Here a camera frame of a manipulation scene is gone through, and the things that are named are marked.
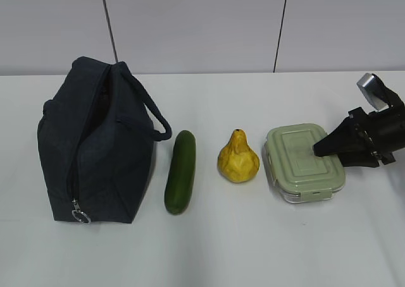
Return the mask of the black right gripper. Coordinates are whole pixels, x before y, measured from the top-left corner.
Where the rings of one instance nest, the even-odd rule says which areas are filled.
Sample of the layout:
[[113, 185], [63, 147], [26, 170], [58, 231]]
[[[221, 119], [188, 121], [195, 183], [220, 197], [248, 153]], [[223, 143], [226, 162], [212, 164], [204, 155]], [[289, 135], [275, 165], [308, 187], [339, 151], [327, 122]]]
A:
[[316, 156], [338, 155], [344, 167], [377, 168], [396, 161], [393, 152], [404, 148], [404, 103], [365, 113], [349, 111], [341, 124], [313, 145]]

